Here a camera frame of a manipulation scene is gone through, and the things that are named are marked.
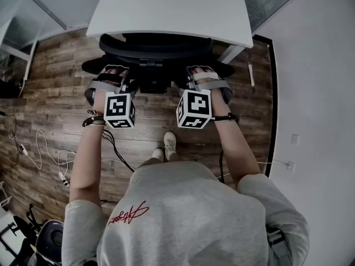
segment desk leg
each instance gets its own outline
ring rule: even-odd
[[[33,59],[33,55],[34,55],[34,50],[36,49],[36,45],[37,45],[37,40],[35,40],[33,42],[32,47],[31,47],[31,52],[30,52],[29,58],[27,60],[26,71],[25,71],[24,77],[23,77],[22,88],[21,88],[21,91],[18,95],[19,98],[21,97],[22,91],[23,91],[24,86],[26,84],[26,80],[28,79],[28,74],[29,74],[29,70],[31,69],[32,59]]]
[[[239,53],[244,50],[244,47],[239,45],[229,45],[229,47],[222,53],[222,55],[218,58],[218,61],[228,64],[230,61],[234,59]]]
[[[18,58],[21,58],[23,60],[29,61],[29,55],[26,53],[23,53],[20,50],[17,50],[11,46],[8,46],[7,44],[2,44],[0,47],[2,50],[4,50],[5,52],[7,52],[10,55],[14,55]]]

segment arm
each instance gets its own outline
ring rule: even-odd
[[[100,206],[101,138],[103,126],[84,128],[70,179],[69,201],[87,200]]]
[[[238,185],[241,194],[254,197],[265,207],[266,227],[278,228],[285,235],[292,266],[302,265],[309,247],[306,219],[265,175],[245,176]]]
[[[230,111],[224,102],[220,89],[211,90],[213,116],[226,116]],[[246,142],[238,124],[235,121],[216,121],[228,170],[237,187],[239,180],[246,175],[260,173],[259,166]]]
[[[225,116],[230,112],[220,90],[212,91],[211,98],[213,116]],[[258,174],[257,161],[237,123],[217,121],[215,124],[237,191],[254,197],[263,204],[266,227],[275,227],[284,233],[292,256],[291,265],[302,265],[309,246],[307,221],[269,178]]]

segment wooden floor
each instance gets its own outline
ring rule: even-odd
[[[44,131],[49,152],[58,158],[60,150],[76,151],[82,133],[82,122],[87,118],[89,105],[83,96],[92,76],[81,70],[82,62],[100,57],[103,52],[94,38],[84,36],[86,30],[70,32],[44,40],[37,46],[29,80],[20,99],[0,100],[0,110],[17,118],[16,139],[25,144],[33,159],[39,164],[36,131]],[[220,55],[226,44],[215,43],[214,54]],[[253,64],[255,92],[252,92],[247,63]],[[240,128],[256,158],[267,160],[272,125],[272,79],[270,57],[266,44],[254,41],[251,50],[244,50],[231,65],[236,73],[227,82],[234,91],[231,110],[240,116]],[[219,175],[221,145],[213,123],[203,130],[180,129],[176,125],[175,110],[179,102],[178,91],[169,89],[164,95],[136,95],[136,127],[131,130],[111,130],[121,155],[133,167],[147,160],[156,147],[163,147],[163,136],[173,131],[177,137],[177,151],[184,159],[199,161]],[[44,219],[64,219],[69,190],[58,176],[58,165],[46,151],[43,136],[39,146],[43,165],[39,170],[24,155],[18,157],[15,142],[8,136],[13,129],[11,117],[0,117],[0,168],[8,195],[13,196],[8,208],[25,217],[28,205]],[[116,158],[111,144],[103,140],[102,158]],[[70,177],[72,163],[69,164]],[[108,200],[103,211],[109,215],[114,202],[124,195],[131,172],[114,161],[102,164],[100,196]]]

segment gray t-shirt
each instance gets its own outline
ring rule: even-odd
[[[108,221],[91,202],[67,205],[63,266],[267,265],[266,226],[283,231],[292,265],[302,265],[304,217],[262,174],[245,176],[237,190],[196,162],[143,166]]]

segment foot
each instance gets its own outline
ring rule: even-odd
[[[167,132],[164,135],[165,157],[170,159],[170,155],[176,153],[176,137],[173,132]]]
[[[153,151],[153,154],[151,157],[157,158],[158,160],[160,160],[161,162],[164,161],[164,152],[161,148],[156,148]]]

